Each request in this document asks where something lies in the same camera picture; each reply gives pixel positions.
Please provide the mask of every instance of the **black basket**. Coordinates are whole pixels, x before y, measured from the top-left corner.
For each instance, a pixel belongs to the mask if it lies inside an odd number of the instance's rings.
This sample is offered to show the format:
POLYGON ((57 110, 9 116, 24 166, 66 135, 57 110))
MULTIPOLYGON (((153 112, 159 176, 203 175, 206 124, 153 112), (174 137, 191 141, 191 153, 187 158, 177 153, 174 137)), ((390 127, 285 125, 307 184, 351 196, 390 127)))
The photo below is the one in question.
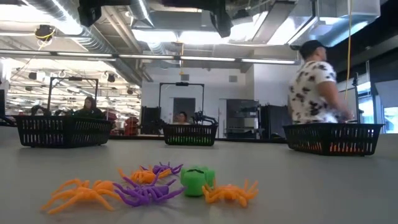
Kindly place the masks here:
POLYGON ((72 148, 108 142, 112 121, 72 116, 15 116, 23 146, 72 148))
POLYGON ((212 146, 218 125, 166 124, 163 127, 164 141, 168 145, 212 146))
POLYGON ((291 149, 327 156, 370 156, 383 124, 297 124, 284 126, 291 149))

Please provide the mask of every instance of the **door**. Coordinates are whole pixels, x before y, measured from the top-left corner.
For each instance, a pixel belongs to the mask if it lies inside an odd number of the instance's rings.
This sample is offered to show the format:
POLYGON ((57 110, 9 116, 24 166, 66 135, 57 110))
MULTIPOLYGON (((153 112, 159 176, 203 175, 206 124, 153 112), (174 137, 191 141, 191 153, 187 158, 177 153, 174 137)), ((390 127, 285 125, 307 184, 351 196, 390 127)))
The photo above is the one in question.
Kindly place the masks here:
POLYGON ((174 98, 173 123, 177 122, 177 115, 182 111, 187 114, 187 122, 192 123, 191 117, 195 113, 195 105, 195 98, 174 98))

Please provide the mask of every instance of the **gray table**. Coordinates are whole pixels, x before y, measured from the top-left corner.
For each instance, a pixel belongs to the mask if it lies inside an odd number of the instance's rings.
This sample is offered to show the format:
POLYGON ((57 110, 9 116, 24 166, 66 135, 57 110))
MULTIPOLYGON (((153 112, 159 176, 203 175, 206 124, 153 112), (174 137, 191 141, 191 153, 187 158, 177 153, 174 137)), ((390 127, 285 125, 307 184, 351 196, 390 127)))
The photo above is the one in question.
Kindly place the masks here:
POLYGON ((172 147, 162 141, 110 141, 79 149, 31 149, 15 129, 0 128, 0 223, 397 223, 398 160, 388 157, 323 157, 291 151, 286 145, 216 142, 214 147, 172 147), (179 196, 162 205, 116 211, 97 203, 62 213, 40 212, 50 193, 78 177, 120 181, 117 167, 170 161, 216 170, 219 184, 259 181, 248 208, 207 205, 179 196))

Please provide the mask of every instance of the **ceiling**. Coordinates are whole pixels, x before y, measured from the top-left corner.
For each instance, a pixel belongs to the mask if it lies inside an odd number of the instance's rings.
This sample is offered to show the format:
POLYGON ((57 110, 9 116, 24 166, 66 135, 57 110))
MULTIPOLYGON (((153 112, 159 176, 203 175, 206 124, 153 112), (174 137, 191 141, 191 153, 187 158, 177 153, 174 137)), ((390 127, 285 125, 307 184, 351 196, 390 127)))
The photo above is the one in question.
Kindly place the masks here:
MULTIPOLYGON (((20 0, 19 2, 40 2, 38 0, 20 0)), ((193 8, 175 8, 161 5, 161 0, 147 0, 150 8, 150 16, 155 21, 155 30, 174 32, 180 40, 183 33, 189 30, 216 32, 210 22, 210 15, 207 11, 193 8)), ((198 44, 184 41, 185 44, 176 44, 171 41, 161 42, 164 52, 173 55, 189 55, 204 57, 232 57, 232 58, 273 58, 281 60, 297 60, 296 51, 290 49, 285 42, 270 45, 267 39, 278 39, 274 35, 281 35, 287 40, 295 37, 295 34, 303 29, 312 18, 312 0, 230 0, 226 1, 226 9, 230 16, 233 16, 240 9, 248 9, 252 22, 245 22, 245 26, 236 25, 231 36, 227 39, 217 39, 208 44, 198 44)), ((69 6, 71 17, 77 15, 77 0, 65 0, 63 6, 69 6)), ((153 31, 143 28, 140 21, 131 17, 131 11, 127 6, 106 6, 102 7, 102 16, 86 35, 95 35, 101 39, 101 45, 106 45, 111 52, 125 54, 155 54, 149 47, 147 39, 140 39, 134 30, 153 31)), ((157 35, 150 35, 147 38, 157 38, 157 35)), ((303 34, 301 40, 309 38, 303 34)), ((59 25, 59 21, 53 15, 43 13, 26 5, 1 5, 0 6, 0 49, 14 50, 48 50, 87 52, 85 38, 81 35, 71 35, 65 32, 65 27, 59 25), (43 42, 36 38, 34 31, 39 25, 50 25, 56 28, 50 42, 43 42)), ((82 77, 97 78, 99 80, 99 105, 103 108, 114 108, 121 113, 139 114, 139 102, 141 91, 139 86, 143 81, 151 82, 150 74, 146 68, 160 67, 163 69, 176 68, 181 65, 183 68, 235 68, 246 72, 249 66, 241 63, 231 62, 204 62, 186 61, 182 64, 179 61, 159 60, 136 60, 120 59, 117 62, 97 60, 76 60, 76 58, 65 58, 65 60, 48 58, 10 58, 12 65, 11 74, 11 101, 15 107, 25 106, 26 108, 35 103, 46 106, 47 93, 49 91, 49 77, 82 77), (29 79, 29 73, 39 73, 46 78, 36 80, 29 79), (115 74, 114 83, 108 83, 108 74, 115 74), (132 88, 134 94, 128 95, 127 89, 132 88)), ((52 106, 66 106, 67 108, 79 108, 84 97, 94 93, 90 88, 93 83, 69 82, 54 88, 52 106), (78 86, 79 93, 71 93, 68 87, 78 86)))

